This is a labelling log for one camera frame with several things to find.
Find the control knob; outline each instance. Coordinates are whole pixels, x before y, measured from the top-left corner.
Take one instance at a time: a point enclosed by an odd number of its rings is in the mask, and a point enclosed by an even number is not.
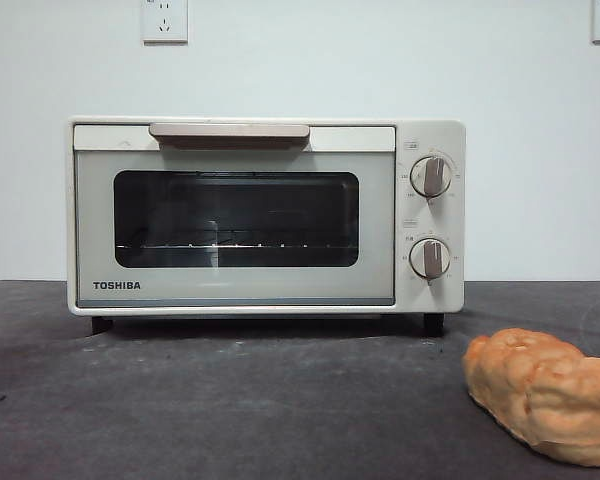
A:
[[[409,262],[418,276],[435,280],[449,269],[449,249],[440,240],[425,238],[411,248]]]
[[[421,158],[411,169],[411,185],[423,197],[442,195],[450,183],[451,168],[447,161],[438,155]]]

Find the table surface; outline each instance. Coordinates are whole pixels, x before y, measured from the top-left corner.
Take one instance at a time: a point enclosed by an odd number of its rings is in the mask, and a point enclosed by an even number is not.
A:
[[[89,336],[63,282],[0,282],[0,479],[600,479],[510,437],[460,363],[513,326],[600,356],[600,282],[469,282],[445,326],[136,319]]]

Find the bread loaf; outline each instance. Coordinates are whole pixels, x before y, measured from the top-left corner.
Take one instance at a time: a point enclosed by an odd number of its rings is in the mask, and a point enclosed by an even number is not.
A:
[[[556,460],[600,466],[600,358],[518,328],[475,338],[469,394],[518,440]]]

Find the oven window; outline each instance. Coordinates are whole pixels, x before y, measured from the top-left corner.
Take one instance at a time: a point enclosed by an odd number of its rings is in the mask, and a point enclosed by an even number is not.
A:
[[[358,258],[351,173],[123,171],[123,267],[347,267]]]

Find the oven door handle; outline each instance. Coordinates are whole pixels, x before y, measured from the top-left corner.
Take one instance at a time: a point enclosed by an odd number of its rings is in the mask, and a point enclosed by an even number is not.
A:
[[[309,142],[307,125],[249,123],[152,123],[149,134],[161,146],[180,149],[288,150]]]

